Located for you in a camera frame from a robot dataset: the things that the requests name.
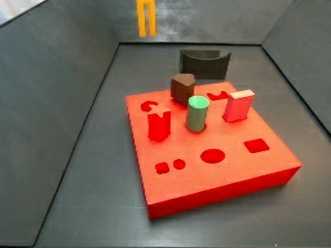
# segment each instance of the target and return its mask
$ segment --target circular hole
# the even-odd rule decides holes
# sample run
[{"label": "circular hole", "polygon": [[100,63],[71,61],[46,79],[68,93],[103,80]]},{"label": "circular hole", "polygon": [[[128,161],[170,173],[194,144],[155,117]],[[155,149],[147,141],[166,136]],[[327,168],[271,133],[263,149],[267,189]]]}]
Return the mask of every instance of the circular hole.
[{"label": "circular hole", "polygon": [[209,149],[202,153],[202,160],[209,164],[221,163],[226,158],[226,153],[221,149]]},{"label": "circular hole", "polygon": [[154,102],[154,101],[146,101],[146,102],[142,104],[142,111],[150,112],[150,111],[151,111],[151,105],[158,106],[158,103]]},{"label": "circular hole", "polygon": [[156,169],[158,174],[164,174],[170,172],[170,167],[166,162],[156,164],[155,169]]},{"label": "circular hole", "polygon": [[178,169],[178,170],[182,170],[182,169],[186,167],[186,165],[187,165],[187,163],[186,163],[186,161],[182,160],[182,159],[176,159],[176,160],[174,161],[174,167],[175,167],[175,169]]}]

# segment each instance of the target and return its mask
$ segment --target green cylinder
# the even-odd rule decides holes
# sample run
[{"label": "green cylinder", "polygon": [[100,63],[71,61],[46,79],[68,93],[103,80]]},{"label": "green cylinder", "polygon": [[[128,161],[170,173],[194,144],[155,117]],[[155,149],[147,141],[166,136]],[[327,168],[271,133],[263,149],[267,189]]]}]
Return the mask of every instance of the green cylinder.
[{"label": "green cylinder", "polygon": [[206,97],[193,96],[189,98],[186,126],[197,133],[205,130],[209,107],[210,100]]}]

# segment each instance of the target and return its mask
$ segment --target red block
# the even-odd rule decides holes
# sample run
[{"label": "red block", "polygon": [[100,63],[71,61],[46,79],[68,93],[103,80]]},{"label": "red block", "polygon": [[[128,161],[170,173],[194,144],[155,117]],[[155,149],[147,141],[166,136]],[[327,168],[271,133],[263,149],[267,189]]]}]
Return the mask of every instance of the red block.
[{"label": "red block", "polygon": [[247,118],[250,107],[253,106],[255,94],[249,90],[237,91],[230,94],[227,100],[225,121],[233,122]]},{"label": "red block", "polygon": [[171,110],[162,106],[150,106],[148,112],[148,137],[164,141],[171,134]]},{"label": "red block", "polygon": [[[229,82],[195,86],[195,94],[229,94]],[[172,134],[151,140],[142,103],[163,103],[172,114]],[[205,132],[187,127],[187,110],[171,100],[171,91],[127,97],[144,197],[151,219],[223,201],[289,182],[302,163],[251,108],[246,121],[221,118],[227,99],[213,101]]]}]

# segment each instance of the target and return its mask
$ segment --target yellow object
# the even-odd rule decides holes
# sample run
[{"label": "yellow object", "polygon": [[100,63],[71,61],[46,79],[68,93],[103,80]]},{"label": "yellow object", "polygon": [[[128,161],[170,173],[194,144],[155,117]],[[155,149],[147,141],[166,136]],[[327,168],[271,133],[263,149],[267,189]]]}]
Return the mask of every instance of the yellow object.
[{"label": "yellow object", "polygon": [[138,16],[139,16],[140,37],[146,37],[146,5],[148,7],[150,36],[156,35],[155,0],[138,0]]}]

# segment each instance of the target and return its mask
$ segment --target gray wall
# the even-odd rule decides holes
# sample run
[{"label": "gray wall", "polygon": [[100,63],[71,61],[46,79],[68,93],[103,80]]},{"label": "gray wall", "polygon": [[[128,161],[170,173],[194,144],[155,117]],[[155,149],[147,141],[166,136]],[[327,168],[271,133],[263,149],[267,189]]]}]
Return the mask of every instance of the gray wall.
[{"label": "gray wall", "polygon": [[331,1],[297,0],[263,47],[331,132]]},{"label": "gray wall", "polygon": [[118,48],[95,0],[0,29],[0,245],[32,245]]},{"label": "gray wall", "polygon": [[259,45],[293,0],[156,0],[158,36],[140,38],[136,0],[104,0],[120,42]]}]

